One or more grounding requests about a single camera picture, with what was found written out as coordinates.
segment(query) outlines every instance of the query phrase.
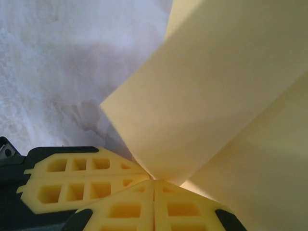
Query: yellow foam block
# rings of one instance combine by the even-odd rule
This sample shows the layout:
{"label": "yellow foam block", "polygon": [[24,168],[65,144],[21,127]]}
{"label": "yellow foam block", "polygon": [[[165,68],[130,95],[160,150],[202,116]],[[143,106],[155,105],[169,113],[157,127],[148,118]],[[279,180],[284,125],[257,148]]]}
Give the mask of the yellow foam block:
{"label": "yellow foam block", "polygon": [[32,212],[41,214],[78,209],[148,179],[145,174],[30,179],[17,193]]}
{"label": "yellow foam block", "polygon": [[147,174],[139,165],[105,149],[97,153],[53,154],[25,170],[32,178]]}
{"label": "yellow foam block", "polygon": [[308,67],[308,2],[192,2],[162,47],[101,104],[139,164],[176,184]]}
{"label": "yellow foam block", "polygon": [[225,231],[215,214],[227,207],[162,180],[147,180],[82,207],[83,231]]}
{"label": "yellow foam block", "polygon": [[249,231],[308,230],[308,73],[189,182]]}

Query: yellow paper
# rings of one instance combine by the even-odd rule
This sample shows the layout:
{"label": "yellow paper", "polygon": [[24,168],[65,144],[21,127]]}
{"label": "yellow paper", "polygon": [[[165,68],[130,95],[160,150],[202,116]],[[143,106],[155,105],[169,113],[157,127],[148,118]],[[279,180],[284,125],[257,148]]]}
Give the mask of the yellow paper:
{"label": "yellow paper", "polygon": [[308,73],[185,188],[230,206],[249,231],[306,231],[307,179]]}
{"label": "yellow paper", "polygon": [[200,1],[102,103],[144,169],[184,182],[307,70],[308,2],[296,2]]}

